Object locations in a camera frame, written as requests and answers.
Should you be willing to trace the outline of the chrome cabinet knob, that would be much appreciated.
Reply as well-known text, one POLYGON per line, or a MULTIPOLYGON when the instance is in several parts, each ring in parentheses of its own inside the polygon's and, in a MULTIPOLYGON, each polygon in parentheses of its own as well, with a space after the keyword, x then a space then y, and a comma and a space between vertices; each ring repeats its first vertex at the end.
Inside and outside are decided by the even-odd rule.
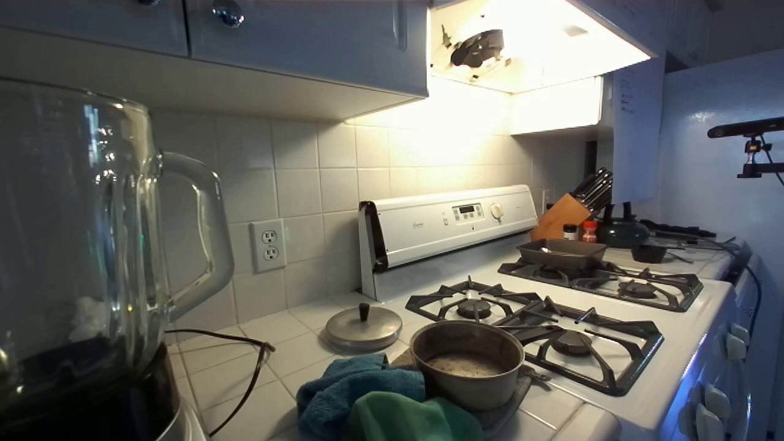
POLYGON ((212 0, 211 16, 226 24, 226 27, 242 27, 245 24, 245 10, 237 0, 212 0))

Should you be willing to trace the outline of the glass blender jar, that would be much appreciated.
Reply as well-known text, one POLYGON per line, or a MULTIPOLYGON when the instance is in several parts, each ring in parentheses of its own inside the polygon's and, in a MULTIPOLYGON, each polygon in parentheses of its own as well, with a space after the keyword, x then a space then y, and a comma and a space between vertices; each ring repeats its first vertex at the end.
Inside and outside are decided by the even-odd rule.
POLYGON ((165 328, 230 277, 219 174, 156 149, 141 106, 0 81, 0 441, 205 441, 165 328), (158 229, 172 174, 205 261, 177 291, 158 229))

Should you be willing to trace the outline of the blue cloth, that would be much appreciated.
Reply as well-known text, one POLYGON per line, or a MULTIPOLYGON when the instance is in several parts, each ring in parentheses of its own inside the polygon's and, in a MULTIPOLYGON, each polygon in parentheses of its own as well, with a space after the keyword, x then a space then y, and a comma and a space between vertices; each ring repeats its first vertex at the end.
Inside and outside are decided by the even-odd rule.
POLYGON ((383 353, 334 361, 318 381, 297 392, 297 427, 314 441, 336 441, 352 404, 370 392, 395 392, 406 399, 423 399, 423 375, 392 367, 383 353))

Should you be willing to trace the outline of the green cloth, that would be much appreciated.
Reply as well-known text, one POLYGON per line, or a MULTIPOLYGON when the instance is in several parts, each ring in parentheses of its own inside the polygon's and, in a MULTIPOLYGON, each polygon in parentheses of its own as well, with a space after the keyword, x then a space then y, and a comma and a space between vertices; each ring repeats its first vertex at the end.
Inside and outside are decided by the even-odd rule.
POLYGON ((367 392, 345 422, 347 441, 484 441, 481 422, 448 399, 367 392))

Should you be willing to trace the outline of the wooden knife block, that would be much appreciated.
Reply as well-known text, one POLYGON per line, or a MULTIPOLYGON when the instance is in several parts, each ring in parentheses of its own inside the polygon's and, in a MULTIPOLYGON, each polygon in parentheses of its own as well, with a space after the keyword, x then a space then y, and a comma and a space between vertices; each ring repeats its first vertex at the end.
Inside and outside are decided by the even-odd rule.
POLYGON ((550 209, 544 212, 533 241, 559 241, 565 225, 580 225, 604 212, 612 199, 612 174, 601 166, 584 179, 574 191, 564 193, 550 209))

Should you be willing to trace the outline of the black small pan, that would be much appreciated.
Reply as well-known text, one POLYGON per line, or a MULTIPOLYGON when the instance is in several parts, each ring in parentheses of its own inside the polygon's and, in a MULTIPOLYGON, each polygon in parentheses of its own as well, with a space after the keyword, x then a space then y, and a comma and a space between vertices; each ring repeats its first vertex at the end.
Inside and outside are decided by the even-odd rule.
POLYGON ((663 247, 663 245, 652 245, 652 242, 631 247, 631 261, 634 262, 685 262, 685 264, 694 264, 694 261, 678 255, 675 250, 663 247))

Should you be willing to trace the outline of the silver pot lid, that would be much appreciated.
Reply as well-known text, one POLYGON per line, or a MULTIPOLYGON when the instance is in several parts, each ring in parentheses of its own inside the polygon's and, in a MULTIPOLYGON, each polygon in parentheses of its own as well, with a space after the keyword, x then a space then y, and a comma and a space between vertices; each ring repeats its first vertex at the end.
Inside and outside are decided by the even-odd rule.
POLYGON ((345 350, 383 350, 396 342, 401 319, 385 310, 357 304, 326 322, 326 339, 345 350))

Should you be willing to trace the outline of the small metal saucepan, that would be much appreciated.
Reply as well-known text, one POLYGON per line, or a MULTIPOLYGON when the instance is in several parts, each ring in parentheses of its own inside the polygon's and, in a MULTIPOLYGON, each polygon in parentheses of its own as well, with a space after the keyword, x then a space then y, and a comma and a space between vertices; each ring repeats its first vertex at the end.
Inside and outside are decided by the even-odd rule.
POLYGON ((525 367, 511 337, 475 322, 428 323, 413 334, 408 353, 433 394, 477 411, 509 402, 525 367))

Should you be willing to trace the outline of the black burner grate near pot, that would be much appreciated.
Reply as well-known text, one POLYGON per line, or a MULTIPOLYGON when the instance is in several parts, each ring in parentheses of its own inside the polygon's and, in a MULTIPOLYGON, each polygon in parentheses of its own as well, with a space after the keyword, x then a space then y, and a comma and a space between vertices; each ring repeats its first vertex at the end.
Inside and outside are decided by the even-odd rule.
POLYGON ((537 367, 609 397, 625 397, 663 343, 655 322, 620 322, 596 306, 577 310, 473 279, 413 295, 406 310, 432 322, 475 322, 508 332, 537 367))

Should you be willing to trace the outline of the white wall outlet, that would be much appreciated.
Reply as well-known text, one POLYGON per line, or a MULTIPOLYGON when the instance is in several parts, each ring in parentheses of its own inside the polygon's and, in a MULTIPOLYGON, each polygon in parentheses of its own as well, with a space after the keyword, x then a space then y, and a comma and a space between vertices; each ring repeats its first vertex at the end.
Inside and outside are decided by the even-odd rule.
POLYGON ((271 273, 286 264, 283 220, 254 220, 250 225, 254 273, 271 273))

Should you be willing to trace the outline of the black burner grate near pan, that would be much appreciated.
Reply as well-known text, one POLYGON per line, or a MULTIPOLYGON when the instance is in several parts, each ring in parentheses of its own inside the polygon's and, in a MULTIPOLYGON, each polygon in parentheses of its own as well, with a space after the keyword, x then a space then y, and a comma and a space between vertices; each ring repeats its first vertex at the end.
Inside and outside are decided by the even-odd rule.
POLYGON ((515 262, 501 262, 499 274, 533 279, 544 284, 559 284, 565 290, 641 304, 663 312, 688 312, 702 291, 702 281, 696 274, 667 274, 645 269, 625 269, 614 262, 603 262, 590 274, 569 277, 564 273, 549 273, 538 264, 526 264, 521 255, 515 262))

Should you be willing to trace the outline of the upper kitchen cabinet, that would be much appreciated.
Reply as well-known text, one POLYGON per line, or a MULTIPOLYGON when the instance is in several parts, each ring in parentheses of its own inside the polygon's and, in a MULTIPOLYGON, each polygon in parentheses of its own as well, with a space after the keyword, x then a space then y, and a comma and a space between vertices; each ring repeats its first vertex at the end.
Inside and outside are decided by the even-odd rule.
POLYGON ((0 0, 0 73, 152 108, 350 120, 427 97, 423 0, 0 0))

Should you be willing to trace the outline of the white gas stove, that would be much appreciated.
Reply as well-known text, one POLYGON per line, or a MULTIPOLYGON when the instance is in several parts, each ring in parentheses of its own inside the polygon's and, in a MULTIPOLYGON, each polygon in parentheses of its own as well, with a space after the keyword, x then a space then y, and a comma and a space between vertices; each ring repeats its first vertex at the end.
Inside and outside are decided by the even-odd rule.
POLYGON ((731 281, 733 252, 716 242, 668 247, 694 261, 634 262, 626 250, 604 247, 604 261, 625 269, 696 274, 702 291, 688 312, 663 312, 596 297, 559 284, 499 274, 520 257, 537 224, 532 191, 499 186, 482 191, 366 202, 357 209, 362 295, 399 301, 465 279, 537 291, 559 304, 620 322, 655 322, 663 343, 625 397, 609 397, 533 364, 525 406, 559 441, 748 441, 753 394, 745 381, 749 345, 731 281))

